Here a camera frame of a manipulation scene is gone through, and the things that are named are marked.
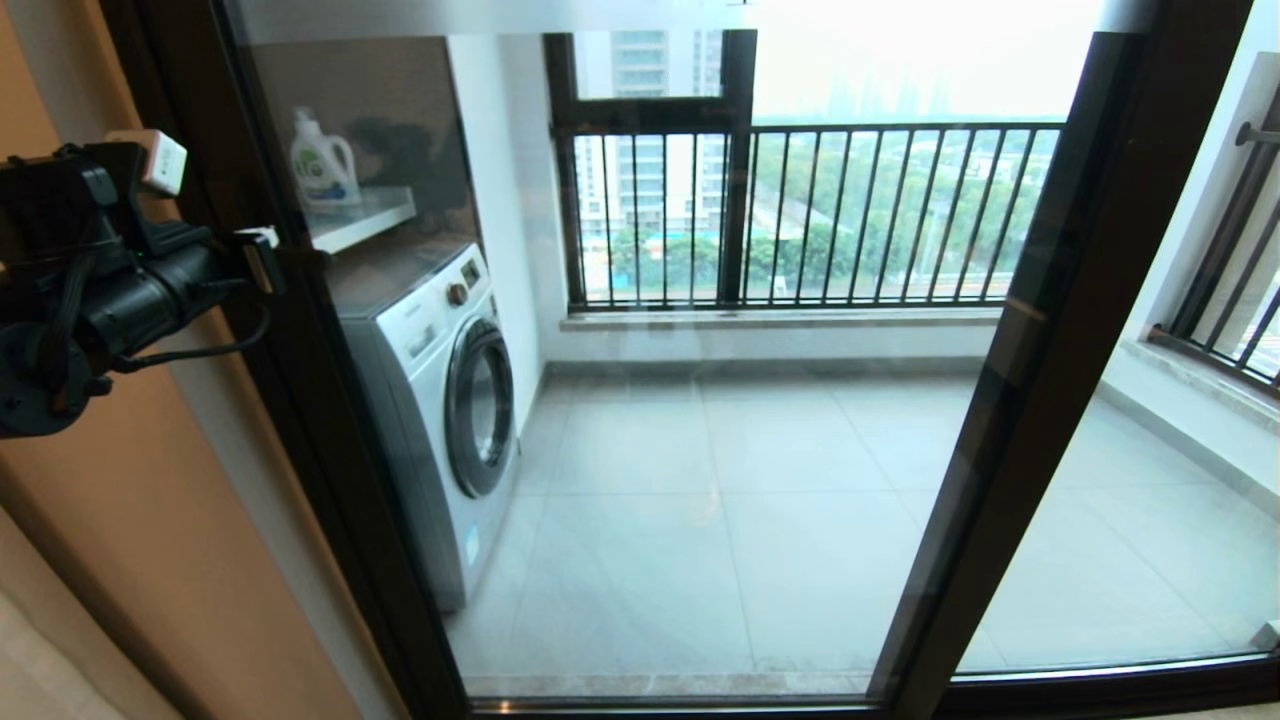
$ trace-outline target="door frame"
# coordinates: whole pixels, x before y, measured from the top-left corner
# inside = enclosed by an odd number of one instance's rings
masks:
[[[1076,129],[1069,119],[1057,151],[1064,160],[1055,158],[873,676],[877,705],[840,697],[470,701],[424,573],[406,551],[388,462],[324,283],[324,260],[310,250],[294,200],[282,190],[283,155],[262,131],[260,86],[234,45],[225,8],[220,0],[100,4],[143,122],[188,149],[178,197],[184,219],[218,234],[265,224],[279,232],[289,290],[246,363],[412,716],[603,716],[627,708],[643,719],[712,710],[742,720],[1082,717],[1280,700],[1275,653],[954,678],[1146,279],[1249,0],[1166,0],[1155,5],[1146,35],[1091,49],[1071,110]],[[238,337],[256,322],[239,305],[228,306],[227,316]],[[134,660],[164,692],[163,673]]]

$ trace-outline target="glass door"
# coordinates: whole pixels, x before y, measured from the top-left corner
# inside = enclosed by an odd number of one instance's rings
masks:
[[[259,384],[411,710],[927,717],[957,665],[1226,650],[1111,652],[1185,618],[1079,583],[1137,565],[1092,506],[1036,550],[1037,507],[1197,461],[1085,405],[1247,3],[124,5],[143,117],[209,158],[188,219],[282,231]],[[476,327],[506,350],[454,377]],[[1107,642],[1055,655],[1071,612]]]

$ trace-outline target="washing machine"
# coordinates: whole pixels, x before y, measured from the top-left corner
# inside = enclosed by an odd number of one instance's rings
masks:
[[[502,529],[517,462],[489,270],[470,242],[371,258],[330,273],[330,291],[415,555],[440,610],[458,610]]]

